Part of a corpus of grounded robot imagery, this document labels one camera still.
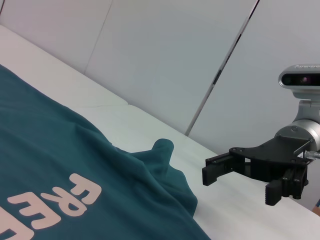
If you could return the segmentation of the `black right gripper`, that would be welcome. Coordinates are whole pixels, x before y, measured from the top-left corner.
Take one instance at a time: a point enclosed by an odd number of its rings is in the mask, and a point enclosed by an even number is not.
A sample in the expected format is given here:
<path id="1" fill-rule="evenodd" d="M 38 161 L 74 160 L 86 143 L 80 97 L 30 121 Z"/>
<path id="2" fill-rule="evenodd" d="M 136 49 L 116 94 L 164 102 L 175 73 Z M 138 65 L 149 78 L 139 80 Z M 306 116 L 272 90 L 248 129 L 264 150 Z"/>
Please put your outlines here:
<path id="1" fill-rule="evenodd" d="M 202 184 L 209 186 L 218 177 L 236 172 L 248 178 L 269 182 L 265 204 L 275 206 L 282 197 L 299 200 L 308 184 L 308 167 L 298 155 L 310 149 L 306 139 L 274 137 L 257 147 L 232 147 L 227 153 L 207 158 L 202 168 Z"/>

